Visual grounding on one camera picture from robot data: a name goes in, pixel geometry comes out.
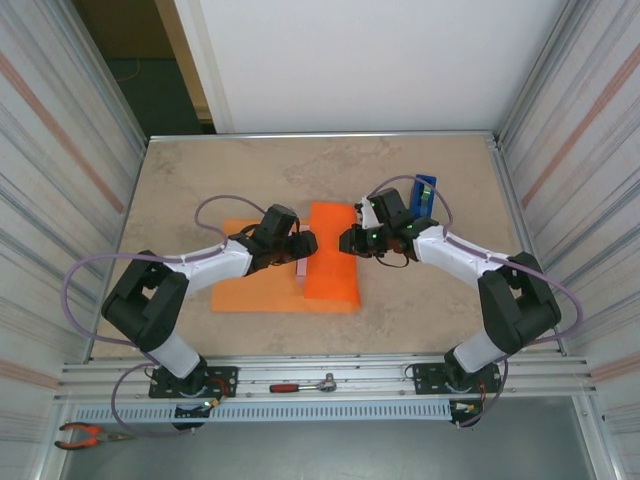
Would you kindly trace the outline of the aluminium table edge rail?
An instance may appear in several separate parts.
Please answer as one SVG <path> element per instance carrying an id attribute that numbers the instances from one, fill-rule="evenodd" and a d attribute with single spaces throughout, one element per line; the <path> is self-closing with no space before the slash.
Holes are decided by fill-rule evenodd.
<path id="1" fill-rule="evenodd" d="M 288 140 L 288 139 L 338 139 L 338 138 L 426 138 L 426 137 L 481 137 L 489 145 L 497 142 L 497 135 L 490 130 L 411 130 L 373 132 L 307 132 L 307 133 L 248 133 L 216 135 L 154 135 L 149 143 L 209 141 L 209 140 Z"/>

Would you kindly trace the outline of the aluminium table side rail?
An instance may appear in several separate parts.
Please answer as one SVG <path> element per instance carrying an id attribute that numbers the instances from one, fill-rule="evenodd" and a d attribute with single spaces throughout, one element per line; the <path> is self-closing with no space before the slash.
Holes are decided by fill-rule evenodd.
<path id="1" fill-rule="evenodd" d="M 522 251 L 526 251 L 536 256 L 537 252 L 535 251 L 532 237 L 526 224 L 524 210 L 517 197 L 511 175 L 507 168 L 506 157 L 503 155 L 498 142 L 495 140 L 493 135 L 487 135 L 485 137 L 485 143 L 516 242 Z"/>

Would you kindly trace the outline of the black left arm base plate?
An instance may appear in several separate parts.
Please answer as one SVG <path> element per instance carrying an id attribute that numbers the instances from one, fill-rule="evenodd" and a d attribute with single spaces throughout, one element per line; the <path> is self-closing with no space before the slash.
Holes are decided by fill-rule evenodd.
<path id="1" fill-rule="evenodd" d="M 204 366 L 180 379 L 160 367 L 151 374 L 148 396 L 154 399 L 234 397 L 238 373 L 237 367 Z"/>

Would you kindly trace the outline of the orange wrapping paper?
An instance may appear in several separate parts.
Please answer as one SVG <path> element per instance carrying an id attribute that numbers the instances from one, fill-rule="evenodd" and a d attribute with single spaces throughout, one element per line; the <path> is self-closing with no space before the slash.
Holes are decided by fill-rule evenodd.
<path id="1" fill-rule="evenodd" d="M 301 221 L 315 234 L 318 251 L 298 264 L 270 266 L 246 277 L 212 287 L 214 313 L 351 313 L 361 307 L 357 261 L 339 251 L 339 236 L 356 221 L 347 204 L 311 204 L 310 217 Z"/>

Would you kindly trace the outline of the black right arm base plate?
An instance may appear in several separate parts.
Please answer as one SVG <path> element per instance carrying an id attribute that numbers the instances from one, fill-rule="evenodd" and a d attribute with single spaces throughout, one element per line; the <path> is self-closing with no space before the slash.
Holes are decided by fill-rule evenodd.
<path id="1" fill-rule="evenodd" d="M 496 393 L 502 381 L 495 364 L 489 364 L 474 373 L 467 373 L 447 363 L 412 364 L 410 370 L 410 379 L 418 395 L 478 394 L 481 387 L 488 393 Z"/>

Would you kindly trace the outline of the red-handled ratchet wrench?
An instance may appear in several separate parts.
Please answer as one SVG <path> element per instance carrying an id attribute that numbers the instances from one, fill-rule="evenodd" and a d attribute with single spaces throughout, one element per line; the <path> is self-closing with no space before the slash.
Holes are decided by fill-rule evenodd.
<path id="1" fill-rule="evenodd" d="M 334 392 L 337 389 L 337 384 L 332 373 L 327 373 L 325 379 L 315 383 L 282 383 L 272 384 L 269 386 L 269 392 L 274 394 L 286 394 L 297 393 L 301 391 L 319 391 L 324 393 Z"/>

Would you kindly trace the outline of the orange-handled pliers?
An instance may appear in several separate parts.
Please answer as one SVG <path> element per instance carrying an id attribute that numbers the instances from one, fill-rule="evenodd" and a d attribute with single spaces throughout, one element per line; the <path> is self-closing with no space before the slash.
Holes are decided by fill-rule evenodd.
<path id="1" fill-rule="evenodd" d="M 96 447 L 102 443 L 133 440 L 132 435 L 120 432 L 111 432 L 97 425 L 82 422 L 66 423 L 59 427 L 61 432 L 79 432 L 81 438 L 78 441 L 64 442 L 56 440 L 54 446 L 64 451 L 77 451 Z"/>

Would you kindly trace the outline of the white door frame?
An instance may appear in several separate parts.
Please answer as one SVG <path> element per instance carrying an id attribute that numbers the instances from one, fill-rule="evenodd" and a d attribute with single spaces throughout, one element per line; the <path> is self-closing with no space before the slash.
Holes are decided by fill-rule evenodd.
<path id="1" fill-rule="evenodd" d="M 198 119 L 236 132 L 204 14 L 204 0 L 154 0 Z"/>

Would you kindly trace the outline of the aluminium mounting rail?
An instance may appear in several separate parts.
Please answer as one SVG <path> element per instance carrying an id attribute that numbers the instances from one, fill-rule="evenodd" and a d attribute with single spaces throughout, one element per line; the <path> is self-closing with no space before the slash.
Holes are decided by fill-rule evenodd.
<path id="1" fill-rule="evenodd" d="M 307 356 L 214 356 L 213 366 L 239 369 L 235 401 L 257 401 L 270 397 L 269 386 L 281 383 L 317 383 L 327 373 L 334 375 L 337 390 L 321 394 L 307 391 L 284 394 L 279 401 L 307 395 L 316 400 L 387 400 L 413 397 L 410 366 L 435 363 L 439 355 L 371 354 Z M 97 404 L 109 400 L 118 378 L 135 366 L 135 358 L 104 357 L 62 369 L 56 404 Z M 508 360 L 505 397 L 590 396 L 595 382 L 584 358 L 562 356 L 555 350 L 530 350 Z"/>

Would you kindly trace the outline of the blue tape dispenser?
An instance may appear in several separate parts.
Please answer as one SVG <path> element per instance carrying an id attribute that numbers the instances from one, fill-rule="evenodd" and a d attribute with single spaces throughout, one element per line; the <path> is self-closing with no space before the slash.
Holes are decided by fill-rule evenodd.
<path id="1" fill-rule="evenodd" d="M 431 190 L 431 198 L 427 203 L 421 201 L 421 193 L 426 184 L 435 186 L 437 178 L 429 175 L 418 175 L 411 189 L 409 210 L 415 218 L 430 217 L 433 211 L 435 194 Z"/>

